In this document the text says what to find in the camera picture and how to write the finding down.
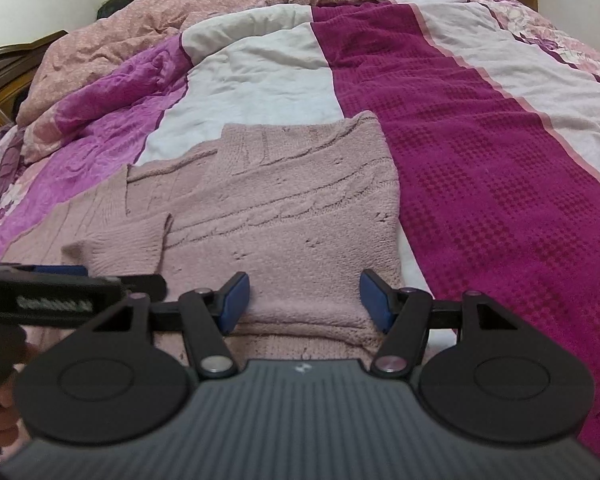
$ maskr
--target gray gripper base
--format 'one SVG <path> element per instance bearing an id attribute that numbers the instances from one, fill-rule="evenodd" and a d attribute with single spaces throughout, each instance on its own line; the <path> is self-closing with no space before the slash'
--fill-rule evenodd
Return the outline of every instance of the gray gripper base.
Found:
<path id="1" fill-rule="evenodd" d="M 373 378 L 357 361 L 252 361 L 203 383 L 174 419 L 135 441 L 35 440 L 0 470 L 13 480 L 600 478 L 600 462 L 572 439 L 519 450 L 464 440 L 407 384 Z"/>

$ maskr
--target knit sweater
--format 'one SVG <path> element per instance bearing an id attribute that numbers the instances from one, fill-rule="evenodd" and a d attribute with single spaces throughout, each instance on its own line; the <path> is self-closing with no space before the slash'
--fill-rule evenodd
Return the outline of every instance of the knit sweater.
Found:
<path id="1" fill-rule="evenodd" d="M 183 157 L 125 167 L 58 205 L 5 261 L 160 272 L 168 299 L 248 272 L 228 344 L 240 361 L 368 360 L 379 336 L 358 278 L 400 283 L 397 173 L 370 112 L 332 124 L 224 128 Z M 180 339 L 160 346 L 182 357 Z"/>

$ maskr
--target magenta fabric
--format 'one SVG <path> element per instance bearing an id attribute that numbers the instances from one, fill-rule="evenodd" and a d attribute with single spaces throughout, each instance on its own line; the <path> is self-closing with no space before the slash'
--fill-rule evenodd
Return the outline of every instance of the magenta fabric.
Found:
<path id="1" fill-rule="evenodd" d="M 537 114 L 431 46 L 410 6 L 314 20 L 345 117 L 378 116 L 433 294 L 482 290 L 583 360 L 596 395 L 580 439 L 600 456 L 600 184 Z"/>
<path id="2" fill-rule="evenodd" d="M 51 155 L 16 210 L 0 225 L 0 257 L 19 234 L 65 202 L 130 164 L 164 111 L 187 91 L 189 56 L 174 36 L 124 62 L 58 104 L 68 144 Z"/>

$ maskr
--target wooden bed frame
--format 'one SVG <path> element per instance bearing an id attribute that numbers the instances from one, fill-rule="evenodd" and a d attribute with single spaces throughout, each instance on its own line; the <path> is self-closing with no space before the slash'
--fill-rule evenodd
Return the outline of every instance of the wooden bed frame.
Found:
<path id="1" fill-rule="evenodd" d="M 0 47 L 0 127 L 15 120 L 14 102 L 29 89 L 49 45 L 65 34 L 61 30 L 33 43 Z"/>

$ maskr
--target checkered pattern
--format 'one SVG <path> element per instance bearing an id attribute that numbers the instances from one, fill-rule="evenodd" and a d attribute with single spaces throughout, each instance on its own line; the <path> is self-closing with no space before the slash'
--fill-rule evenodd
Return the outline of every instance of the checkered pattern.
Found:
<path id="1" fill-rule="evenodd" d="M 432 292 L 482 290 L 586 362 L 596 398 L 580 436 L 600 454 L 600 184 L 537 114 L 430 46 L 410 6 L 314 20 L 344 114 L 382 124 Z"/>

